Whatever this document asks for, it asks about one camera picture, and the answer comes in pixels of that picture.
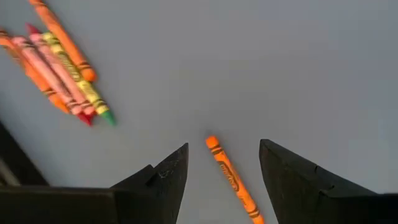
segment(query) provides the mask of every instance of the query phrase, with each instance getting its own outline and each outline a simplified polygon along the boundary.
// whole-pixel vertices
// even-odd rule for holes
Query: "yellow crayon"
[[[113,118],[112,112],[101,99],[100,95],[95,91],[93,86],[86,81],[82,75],[79,73],[77,68],[74,66],[69,56],[62,48],[59,40],[52,33],[44,33],[43,39],[48,43],[52,52],[60,59],[62,64],[68,70],[69,74],[72,76],[73,80],[76,82],[79,89],[84,93],[87,100],[93,104],[95,111],[104,119],[106,119],[110,124],[115,125],[116,122]]]

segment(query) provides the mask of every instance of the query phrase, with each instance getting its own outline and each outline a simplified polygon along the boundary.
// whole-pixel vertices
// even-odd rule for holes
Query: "crayon tip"
[[[218,139],[216,136],[209,136],[206,139],[206,145],[209,149],[214,148],[215,146],[219,145],[220,143],[218,142]]]
[[[91,120],[84,113],[76,114],[76,116],[80,119],[80,121],[86,123],[89,127],[91,127]]]
[[[109,110],[108,110],[108,111],[105,111],[104,113],[101,113],[100,115],[101,115],[101,117],[103,117],[105,120],[107,120],[108,123],[111,124],[112,126],[115,126],[115,125],[116,125],[116,122],[115,122],[115,120],[114,120],[114,117],[113,117],[112,113],[111,113]]]
[[[26,23],[26,29],[27,29],[29,35],[40,33],[40,31],[30,23]]]

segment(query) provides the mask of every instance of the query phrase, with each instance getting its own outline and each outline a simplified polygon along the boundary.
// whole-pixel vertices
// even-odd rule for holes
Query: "white surface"
[[[398,191],[397,3],[48,1],[96,68],[118,126],[49,105],[0,51],[0,119],[53,185],[109,187],[190,143],[178,223],[250,223],[205,146],[217,134],[269,223],[269,138],[377,192]],[[0,26],[44,26],[25,0]]]

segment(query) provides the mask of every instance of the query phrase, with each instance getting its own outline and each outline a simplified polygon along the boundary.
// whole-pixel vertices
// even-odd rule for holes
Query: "red crayon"
[[[73,99],[68,89],[65,88],[65,85],[61,82],[57,74],[55,74],[51,68],[41,59],[34,46],[22,36],[12,38],[12,42],[21,49],[22,54],[48,81],[50,87],[59,94],[61,100],[65,103],[71,113],[76,115],[82,122],[91,126],[91,121],[83,113],[81,106],[76,102],[75,99]]]
[[[66,68],[59,61],[58,57],[51,51],[46,41],[43,40],[42,34],[38,29],[30,24],[26,24],[29,32],[29,38],[37,46],[38,50],[44,58],[48,61],[51,68],[58,74],[59,78],[64,82],[65,86],[69,89],[72,97],[78,104],[81,105],[84,114],[88,117],[94,117],[96,115],[93,105],[86,100],[83,93],[80,91],[78,86],[71,75],[67,72]]]

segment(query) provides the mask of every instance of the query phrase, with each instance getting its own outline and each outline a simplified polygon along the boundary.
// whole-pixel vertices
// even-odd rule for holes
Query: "crayon bundle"
[[[96,74],[41,0],[29,0],[50,32],[27,24],[29,39],[10,37],[0,28],[0,45],[24,69],[37,88],[65,113],[91,126],[98,114],[115,125],[113,114],[90,82]]]

